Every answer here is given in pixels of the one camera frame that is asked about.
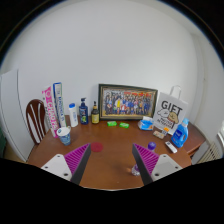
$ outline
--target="blue cup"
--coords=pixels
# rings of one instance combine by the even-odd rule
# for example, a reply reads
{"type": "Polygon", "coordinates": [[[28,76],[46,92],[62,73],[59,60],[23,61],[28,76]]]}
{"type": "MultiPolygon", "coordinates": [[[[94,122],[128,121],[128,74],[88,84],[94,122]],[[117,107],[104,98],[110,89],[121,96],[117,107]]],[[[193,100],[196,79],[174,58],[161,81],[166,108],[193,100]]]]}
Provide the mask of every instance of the blue cup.
{"type": "Polygon", "coordinates": [[[70,145],[71,144],[70,131],[71,131],[70,126],[61,127],[57,130],[57,135],[64,145],[70,145]]]}

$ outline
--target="gift bag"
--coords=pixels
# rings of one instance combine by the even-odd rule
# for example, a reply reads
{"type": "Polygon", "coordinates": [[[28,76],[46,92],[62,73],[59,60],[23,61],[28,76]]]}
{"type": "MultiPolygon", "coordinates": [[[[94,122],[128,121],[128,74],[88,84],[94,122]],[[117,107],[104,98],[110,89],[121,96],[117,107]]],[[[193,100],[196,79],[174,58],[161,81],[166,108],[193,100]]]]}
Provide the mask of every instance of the gift bag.
{"type": "Polygon", "coordinates": [[[168,127],[171,135],[173,135],[177,126],[182,123],[187,111],[188,103],[180,100],[180,94],[180,86],[173,86],[170,94],[160,93],[153,116],[154,125],[159,129],[168,127]],[[172,96],[174,87],[179,87],[178,98],[172,96]]]}

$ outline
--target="red object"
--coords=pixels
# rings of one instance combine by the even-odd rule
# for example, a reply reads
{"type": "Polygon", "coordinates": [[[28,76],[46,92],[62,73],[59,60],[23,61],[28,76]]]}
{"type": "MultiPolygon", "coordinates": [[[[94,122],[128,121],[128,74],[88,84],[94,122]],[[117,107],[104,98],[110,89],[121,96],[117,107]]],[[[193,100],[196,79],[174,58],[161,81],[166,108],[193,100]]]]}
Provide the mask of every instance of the red object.
{"type": "Polygon", "coordinates": [[[91,151],[100,152],[103,150],[103,145],[100,142],[93,142],[90,144],[91,151]]]}

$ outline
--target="picture frame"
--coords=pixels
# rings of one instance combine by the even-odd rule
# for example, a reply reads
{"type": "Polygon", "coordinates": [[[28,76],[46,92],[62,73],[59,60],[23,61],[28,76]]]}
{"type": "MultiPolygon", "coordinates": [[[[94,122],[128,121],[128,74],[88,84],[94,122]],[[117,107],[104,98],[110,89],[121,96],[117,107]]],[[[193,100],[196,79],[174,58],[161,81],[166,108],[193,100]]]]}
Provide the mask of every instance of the picture frame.
{"type": "Polygon", "coordinates": [[[157,89],[99,84],[98,109],[100,120],[141,120],[153,118],[157,89]]]}

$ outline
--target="blue bottle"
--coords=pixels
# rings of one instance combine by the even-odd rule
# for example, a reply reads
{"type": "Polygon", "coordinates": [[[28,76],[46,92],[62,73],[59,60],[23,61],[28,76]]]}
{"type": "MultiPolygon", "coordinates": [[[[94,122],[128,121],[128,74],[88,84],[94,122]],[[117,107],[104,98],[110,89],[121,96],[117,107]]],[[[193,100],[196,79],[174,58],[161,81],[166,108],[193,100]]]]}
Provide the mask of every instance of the blue bottle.
{"type": "Polygon", "coordinates": [[[79,106],[79,115],[80,115],[80,121],[81,124],[88,124],[88,107],[85,105],[85,99],[86,98],[81,98],[81,106],[79,106]]]}
{"type": "Polygon", "coordinates": [[[188,125],[189,120],[184,118],[182,124],[177,126],[176,131],[174,132],[173,136],[171,137],[172,142],[178,147],[181,148],[183,144],[186,142],[188,137],[188,125]]]}

